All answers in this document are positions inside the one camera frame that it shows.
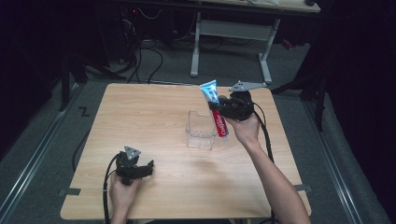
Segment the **gray carpet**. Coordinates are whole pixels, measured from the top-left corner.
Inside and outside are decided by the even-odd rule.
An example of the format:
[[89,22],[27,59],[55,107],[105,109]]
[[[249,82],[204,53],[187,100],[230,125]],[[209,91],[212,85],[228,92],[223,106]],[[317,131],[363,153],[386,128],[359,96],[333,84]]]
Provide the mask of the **gray carpet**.
[[[243,46],[227,43],[211,50],[217,47],[217,43],[203,44],[205,49],[201,50],[200,75],[191,78],[192,46],[174,45],[169,48],[161,43],[144,43],[146,47],[154,46],[153,49],[163,55],[163,65],[154,74],[152,83],[161,81],[196,85],[216,79],[220,86],[231,86],[238,80],[263,82],[256,56],[256,51],[260,51],[261,45],[260,42]],[[268,88],[274,89],[292,81],[308,49],[309,46],[303,46],[286,50],[282,46],[274,45],[268,58],[273,84]],[[142,49],[139,79],[142,82],[147,80],[160,61],[161,58],[157,53]],[[121,66],[113,64],[112,69],[117,70]],[[129,71],[124,75],[128,77],[131,74],[132,71]],[[78,88],[80,93],[64,115],[64,120],[53,135],[44,160],[16,204],[8,223],[103,223],[103,220],[69,221],[60,217],[64,202],[60,190],[67,189],[73,178],[73,154],[78,148],[76,156],[78,162],[79,153],[84,145],[81,141],[92,126],[106,85],[121,82],[104,76],[89,75],[89,77],[88,83]],[[58,115],[61,105],[60,90],[60,85],[54,88],[53,97],[35,114],[19,141],[1,161],[0,169],[3,171],[0,173],[1,202],[12,190],[51,122]],[[316,127],[312,125],[311,118],[306,113],[304,107],[306,103],[300,101],[297,93],[298,91],[287,91],[274,97],[301,178],[312,188],[312,191],[307,193],[312,207],[311,220],[313,223],[349,223],[347,212],[326,165]],[[348,147],[328,98],[323,127],[323,134],[351,191],[361,222],[390,223]]]

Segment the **wire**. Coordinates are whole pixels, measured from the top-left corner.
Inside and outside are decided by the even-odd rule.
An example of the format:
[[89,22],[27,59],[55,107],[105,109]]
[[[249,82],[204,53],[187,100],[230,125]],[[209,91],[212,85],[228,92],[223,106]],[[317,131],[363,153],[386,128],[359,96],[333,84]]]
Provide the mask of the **wire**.
[[73,171],[74,171],[74,172],[75,172],[76,169],[77,169],[77,166],[76,166],[76,156],[77,156],[78,149],[81,147],[81,145],[82,145],[82,143],[85,141],[85,139],[87,139],[88,134],[90,134],[90,131],[91,131],[91,129],[89,129],[89,130],[87,131],[87,133],[85,133],[84,137],[81,139],[81,141],[79,142],[79,144],[78,144],[78,146],[77,146],[75,152],[73,153],[72,167],[73,167]]
[[130,83],[132,78],[134,77],[134,75],[136,75],[137,83],[141,84],[139,75],[137,74],[137,70],[139,69],[141,63],[142,63],[142,49],[140,48],[140,45],[139,45],[139,63],[135,67],[134,71],[132,72],[131,76],[129,77],[129,79],[126,83]]
[[194,15],[192,16],[192,22],[191,22],[189,31],[185,35],[183,35],[183,37],[175,39],[175,41],[182,40],[182,39],[189,38],[189,37],[193,36],[193,35],[190,35],[190,33],[192,30],[192,27],[194,26],[195,18],[196,18],[196,12],[194,12]]
[[161,68],[161,66],[163,65],[163,56],[161,55],[161,53],[160,52],[158,52],[157,50],[155,50],[155,49],[147,49],[147,50],[151,50],[151,51],[153,51],[153,52],[156,52],[158,55],[160,55],[160,57],[161,57],[161,62],[160,62],[160,65],[158,65],[158,67],[149,75],[149,77],[148,77],[148,84],[150,83],[150,81],[151,81],[151,78],[152,78],[152,76],[154,76],[154,74]]
[[107,206],[107,180],[110,177],[110,175],[114,172],[112,171],[110,174],[108,173],[110,171],[111,165],[113,164],[114,160],[119,157],[120,154],[117,154],[110,162],[110,164],[107,166],[106,174],[105,174],[105,181],[103,183],[103,209],[105,211],[105,223],[110,224],[110,218],[108,216],[108,206]]
[[265,120],[264,111],[262,110],[262,108],[258,104],[256,104],[256,103],[253,103],[253,104],[256,105],[260,109],[260,111],[262,112],[262,117],[264,118],[264,125],[267,125],[267,121]]
[[140,9],[140,7],[139,7],[138,9],[139,9],[139,11],[142,13],[142,15],[143,15],[144,17],[146,17],[147,19],[149,19],[149,20],[155,20],[155,19],[157,19],[157,18],[160,16],[161,12],[163,12],[163,9],[161,9],[161,10],[158,11],[158,13],[157,13],[157,15],[156,15],[155,17],[149,17],[149,16],[146,16],[146,15],[145,15],[145,13],[142,11],[142,9]]

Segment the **human hand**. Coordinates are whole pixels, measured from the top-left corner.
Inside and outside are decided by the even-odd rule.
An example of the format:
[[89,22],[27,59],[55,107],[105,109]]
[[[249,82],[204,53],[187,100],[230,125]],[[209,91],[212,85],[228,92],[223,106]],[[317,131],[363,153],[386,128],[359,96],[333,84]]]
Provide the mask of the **human hand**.
[[122,184],[122,177],[116,173],[113,173],[110,178],[110,198],[113,204],[111,223],[125,223],[141,179],[136,179],[131,186],[126,186]]
[[233,126],[236,138],[244,147],[259,144],[260,123],[256,115],[251,114],[248,119],[242,121],[228,118],[226,120]]

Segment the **desk leg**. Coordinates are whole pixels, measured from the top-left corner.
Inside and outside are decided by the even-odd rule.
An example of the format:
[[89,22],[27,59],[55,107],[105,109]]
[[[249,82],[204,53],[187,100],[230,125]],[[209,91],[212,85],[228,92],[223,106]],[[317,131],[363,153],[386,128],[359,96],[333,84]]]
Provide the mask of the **desk leg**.
[[271,74],[270,71],[268,70],[268,64],[267,64],[267,57],[268,54],[270,53],[271,46],[274,42],[274,38],[277,32],[277,27],[279,26],[280,19],[275,20],[274,25],[271,29],[270,36],[267,40],[267,45],[265,46],[265,51],[264,53],[259,54],[259,60],[260,60],[260,65],[262,66],[262,75],[264,76],[264,82],[266,84],[271,84],[272,79],[271,79]]
[[197,12],[197,22],[195,25],[195,45],[194,45],[194,52],[192,53],[192,62],[191,62],[192,77],[198,77],[200,33],[201,33],[201,12]]

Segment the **toothpaste tube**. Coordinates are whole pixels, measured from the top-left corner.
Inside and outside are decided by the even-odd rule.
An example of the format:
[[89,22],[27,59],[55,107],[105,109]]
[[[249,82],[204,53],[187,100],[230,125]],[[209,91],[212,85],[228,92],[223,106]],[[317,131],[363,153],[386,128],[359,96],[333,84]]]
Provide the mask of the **toothpaste tube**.
[[[202,84],[200,87],[208,102],[219,104],[218,92],[216,90],[216,80]],[[228,129],[224,117],[219,113],[218,110],[212,110],[212,118],[215,121],[219,137],[221,137],[223,141],[227,141]]]

